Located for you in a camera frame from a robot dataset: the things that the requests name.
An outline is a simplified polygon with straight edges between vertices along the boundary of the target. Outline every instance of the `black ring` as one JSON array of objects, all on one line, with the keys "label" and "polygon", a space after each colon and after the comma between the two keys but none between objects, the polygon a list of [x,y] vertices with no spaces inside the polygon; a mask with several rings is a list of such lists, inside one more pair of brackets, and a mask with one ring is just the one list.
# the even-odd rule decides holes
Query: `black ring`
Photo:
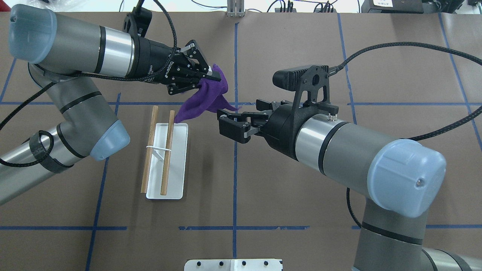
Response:
[{"label": "black ring", "polygon": [[83,102],[83,101],[85,101],[85,100],[88,100],[88,99],[90,99],[90,98],[92,98],[92,97],[99,96],[99,95],[102,95],[102,93],[100,93],[100,91],[91,92],[91,93],[89,93],[89,94],[87,94],[87,95],[84,95],[84,96],[82,96],[82,97],[80,97],[80,98],[77,98],[77,99],[71,101],[70,103],[64,105],[64,107],[60,108],[59,111],[60,111],[61,114],[63,114],[65,111],[71,109],[72,107],[78,105],[79,103],[81,103],[81,102]]},{"label": "black ring", "polygon": [[99,45],[99,58],[97,59],[97,66],[94,73],[99,73],[102,70],[102,64],[104,63],[104,55],[106,53],[106,28],[100,26],[100,45]]},{"label": "black ring", "polygon": [[321,144],[320,154],[318,156],[318,169],[320,170],[321,174],[325,175],[325,171],[323,170],[323,159],[325,159],[325,152],[326,147],[328,147],[328,143],[330,143],[331,138],[333,135],[340,130],[340,128],[349,122],[340,122],[331,131],[326,135],[323,143]]},{"label": "black ring", "polygon": [[72,146],[70,146],[70,144],[67,142],[67,140],[65,139],[64,137],[64,134],[62,133],[62,130],[60,129],[60,124],[57,125],[57,134],[59,135],[59,138],[60,138],[60,141],[64,144],[64,146],[67,148],[68,151],[70,151],[70,153],[72,153],[73,155],[83,159],[87,156],[83,156],[81,155],[80,153],[76,152]]},{"label": "black ring", "polygon": [[364,228],[364,229],[366,229],[366,230],[369,230],[369,231],[371,231],[371,232],[374,232],[374,233],[383,235],[383,236],[388,237],[388,238],[391,238],[391,239],[395,239],[395,240],[398,240],[398,241],[402,241],[402,242],[405,242],[405,243],[418,244],[418,245],[422,245],[422,243],[423,243],[423,239],[418,239],[418,238],[414,238],[414,237],[410,237],[410,236],[406,236],[406,235],[394,233],[394,232],[392,232],[392,231],[388,231],[388,230],[384,230],[384,229],[381,229],[381,228],[372,226],[372,225],[370,225],[370,224],[368,224],[368,223],[365,223],[365,222],[363,222],[363,223],[361,224],[361,227]]},{"label": "black ring", "polygon": [[470,265],[464,260],[462,259],[461,256],[455,254],[455,253],[451,253],[451,252],[446,252],[446,251],[443,251],[441,249],[437,249],[439,251],[442,251],[442,252],[445,252],[446,254],[448,254],[450,257],[452,257],[452,259],[454,259],[454,261],[458,264],[458,266],[460,267],[460,270],[461,271],[472,271],[472,268],[470,268]]},{"label": "black ring", "polygon": [[422,248],[422,252],[425,254],[425,256],[427,256],[428,260],[432,264],[433,271],[439,271],[439,269],[437,268],[437,265],[435,264],[435,262],[432,259],[432,256],[430,256],[430,254],[428,254],[427,251],[425,251],[425,249],[423,249],[423,248]]}]

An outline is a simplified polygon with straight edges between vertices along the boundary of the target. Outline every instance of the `metal bracket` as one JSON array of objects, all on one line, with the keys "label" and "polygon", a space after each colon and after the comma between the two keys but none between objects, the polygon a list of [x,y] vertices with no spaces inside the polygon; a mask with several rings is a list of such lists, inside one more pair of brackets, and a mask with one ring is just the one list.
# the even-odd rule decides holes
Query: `metal bracket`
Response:
[{"label": "metal bracket", "polygon": [[228,17],[244,17],[245,14],[244,0],[228,0]]},{"label": "metal bracket", "polygon": [[200,259],[189,260],[184,271],[282,271],[281,259]]}]

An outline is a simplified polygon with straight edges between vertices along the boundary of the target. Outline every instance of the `white metal plate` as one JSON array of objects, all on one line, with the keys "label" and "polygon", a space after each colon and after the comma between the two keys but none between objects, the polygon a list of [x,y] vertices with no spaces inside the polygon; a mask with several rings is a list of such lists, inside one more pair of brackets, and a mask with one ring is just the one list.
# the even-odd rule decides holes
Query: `white metal plate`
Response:
[{"label": "white metal plate", "polygon": [[283,271],[281,259],[189,260],[184,271]]},{"label": "white metal plate", "polygon": [[[155,147],[165,148],[167,139],[167,123],[157,123],[154,134]],[[169,165],[169,178],[167,182],[167,194],[161,195],[161,180],[164,161],[155,155],[151,157],[149,180],[147,183],[146,198],[153,200],[179,200],[184,191],[184,172],[186,168],[187,151],[187,124],[175,123],[173,130],[173,144],[171,151],[171,164]]]}]

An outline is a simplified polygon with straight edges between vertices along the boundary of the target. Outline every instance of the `cable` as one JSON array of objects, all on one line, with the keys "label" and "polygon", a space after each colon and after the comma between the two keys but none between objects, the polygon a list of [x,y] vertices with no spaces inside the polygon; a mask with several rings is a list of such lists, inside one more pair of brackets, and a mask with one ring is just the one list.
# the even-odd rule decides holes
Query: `cable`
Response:
[{"label": "cable", "polygon": [[[369,46],[369,47],[366,47],[364,49],[361,49],[359,51],[357,51],[356,53],[352,54],[350,57],[348,57],[345,61],[343,61],[340,65],[336,66],[336,67],[331,67],[330,70],[329,70],[329,75],[328,76],[333,76],[335,75],[337,72],[341,71],[342,69],[345,68],[345,66],[348,64],[348,62],[350,62],[351,60],[353,60],[355,57],[361,55],[362,53],[365,53],[365,52],[368,52],[368,51],[371,51],[371,50],[374,50],[374,49],[379,49],[379,48],[385,48],[385,47],[393,47],[393,46],[413,46],[413,47],[422,47],[422,48],[427,48],[427,49],[432,49],[432,50],[436,50],[436,51],[441,51],[441,52],[445,52],[445,53],[449,53],[449,54],[455,54],[455,55],[458,55],[458,56],[461,56],[463,58],[466,58],[470,61],[473,61],[479,65],[482,66],[482,59],[478,58],[478,57],[475,57],[471,54],[467,54],[467,53],[464,53],[464,52],[461,52],[461,51],[457,51],[457,50],[454,50],[454,49],[450,49],[450,48],[445,48],[445,47],[441,47],[441,46],[437,46],[437,45],[432,45],[432,44],[427,44],[427,43],[419,43],[419,42],[409,42],[409,41],[404,41],[404,42],[391,42],[391,43],[382,43],[382,44],[377,44],[377,45],[373,45],[373,46]],[[466,124],[468,123],[469,121],[473,120],[474,118],[476,118],[477,116],[479,116],[480,114],[482,113],[482,106],[480,106],[479,108],[477,108],[475,111],[473,111],[471,114],[469,114],[468,116],[452,123],[452,124],[449,124],[443,128],[440,128],[436,131],[433,131],[433,132],[430,132],[430,133],[427,133],[427,134],[424,134],[424,135],[419,135],[419,136],[414,136],[414,137],[410,137],[409,139],[411,140],[414,140],[414,141],[420,141],[420,140],[423,140],[423,139],[427,139],[427,138],[431,138],[431,137],[434,137],[434,136],[438,136],[438,135],[441,135],[443,133],[446,133],[450,130],[453,130],[463,124]],[[355,217],[355,214],[353,213],[353,211],[351,210],[351,204],[350,204],[350,188],[347,188],[347,206],[348,206],[348,211],[350,212],[350,215],[351,217],[353,218],[353,221],[355,221],[355,223],[358,225],[358,227],[361,228],[361,224],[360,222],[356,219]]]},{"label": "cable", "polygon": [[315,9],[313,9],[313,13],[316,12],[316,8],[318,8],[319,5],[321,5],[321,9],[323,9],[323,3],[318,3],[316,4]]},{"label": "cable", "polygon": [[[1,123],[0,123],[0,131],[4,128],[4,126],[18,113],[20,110],[22,110],[26,105],[28,105],[30,102],[33,100],[37,99],[40,95],[42,95],[44,92],[46,92],[49,88],[51,88],[53,85],[55,85],[54,82],[44,86],[39,92],[35,93],[32,97],[28,98],[26,101],[24,101],[22,104],[20,104],[17,108],[15,108],[14,111],[12,111]],[[9,167],[28,167],[28,166],[33,166],[36,165],[43,160],[45,160],[47,157],[49,157],[50,153],[52,152],[52,149],[54,148],[54,137],[48,133],[47,134],[50,144],[48,149],[46,150],[45,154],[40,158],[39,160],[29,162],[29,163],[10,163],[7,161],[4,161],[0,159],[0,164],[9,166]]]},{"label": "cable", "polygon": [[269,12],[269,10],[271,9],[271,7],[272,7],[276,2],[278,2],[278,1],[280,2],[280,4],[282,4],[282,2],[284,3],[284,0],[274,0],[274,1],[271,3],[271,5],[269,5],[268,10],[267,10],[266,12]]},{"label": "cable", "polygon": [[124,0],[122,0],[122,2],[120,2],[120,6],[119,6],[119,12],[121,12],[121,8],[122,8],[122,5],[124,4]]},{"label": "cable", "polygon": [[161,3],[159,3],[158,0],[153,0],[153,1],[157,4],[157,6],[159,6],[161,8],[162,12],[164,13],[164,15],[167,18],[167,21],[169,22],[169,26],[171,27],[171,31],[173,33],[173,40],[174,40],[173,49],[171,50],[171,53],[167,57],[167,60],[166,60],[166,63],[164,63],[164,66],[162,66],[159,70],[157,70],[153,74],[146,75],[146,76],[141,77],[141,78],[124,78],[124,77],[106,76],[106,75],[100,75],[100,74],[94,74],[94,73],[79,73],[79,74],[75,74],[73,76],[74,77],[92,77],[92,78],[100,78],[100,79],[106,79],[106,80],[129,82],[129,81],[145,81],[147,79],[153,78],[153,77],[157,76],[158,74],[162,73],[162,71],[169,65],[169,62],[173,58],[174,52],[177,49],[177,35],[176,35],[176,30],[174,29],[173,21],[171,19],[171,16],[167,12],[167,10],[164,8],[164,6]]},{"label": "cable", "polygon": [[199,6],[206,7],[206,8],[215,8],[215,9],[227,8],[227,6],[226,6],[226,7],[212,7],[212,6],[206,6],[206,5],[203,5],[203,4],[201,4],[201,3],[196,2],[196,1],[194,1],[194,0],[191,0],[191,2],[196,3],[196,4],[198,4]]},{"label": "cable", "polygon": [[351,218],[353,219],[353,221],[355,221],[355,223],[357,224],[358,227],[360,227],[360,229],[362,228],[362,224],[358,221],[357,217],[355,216],[355,214],[353,213],[353,210],[351,209],[351,203],[350,203],[350,188],[347,187],[347,207],[348,207],[348,211],[350,212],[350,215],[351,215]]}]

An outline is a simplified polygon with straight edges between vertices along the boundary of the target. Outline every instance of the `white tray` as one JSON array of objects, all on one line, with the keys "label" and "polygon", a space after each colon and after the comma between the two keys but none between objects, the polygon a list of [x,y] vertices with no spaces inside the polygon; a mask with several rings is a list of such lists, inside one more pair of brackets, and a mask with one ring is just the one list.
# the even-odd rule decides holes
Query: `white tray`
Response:
[{"label": "white tray", "polygon": [[[154,134],[153,146],[158,148],[166,147],[167,123],[157,123],[156,132]],[[173,144],[171,151],[171,164],[169,166],[169,178],[167,182],[167,194],[161,195],[161,181],[164,161],[160,160],[156,155],[151,157],[151,167],[149,172],[149,180],[147,183],[146,198],[152,200],[179,200],[182,198],[184,191],[184,172],[186,168],[186,151],[187,151],[187,124],[175,123],[173,131]],[[164,151],[153,149],[164,157]]]}]

